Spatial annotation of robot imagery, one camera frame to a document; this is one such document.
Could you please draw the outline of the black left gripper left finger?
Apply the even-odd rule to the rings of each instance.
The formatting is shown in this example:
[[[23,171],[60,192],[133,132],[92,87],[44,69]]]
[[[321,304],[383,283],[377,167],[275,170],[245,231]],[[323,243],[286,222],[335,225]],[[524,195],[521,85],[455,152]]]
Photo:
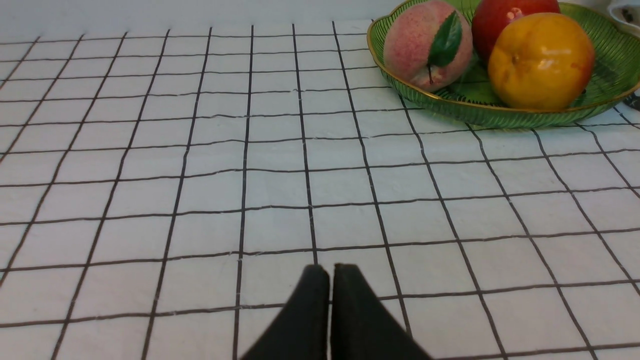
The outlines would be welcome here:
[[[329,274],[306,265],[283,308],[242,359],[326,360],[329,294]]]

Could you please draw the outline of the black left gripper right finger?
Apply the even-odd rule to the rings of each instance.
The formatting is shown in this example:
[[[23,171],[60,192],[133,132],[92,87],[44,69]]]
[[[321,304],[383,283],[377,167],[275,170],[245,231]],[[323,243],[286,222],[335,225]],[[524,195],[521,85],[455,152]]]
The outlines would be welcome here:
[[[356,264],[337,263],[330,327],[333,360],[430,360],[371,289]]]

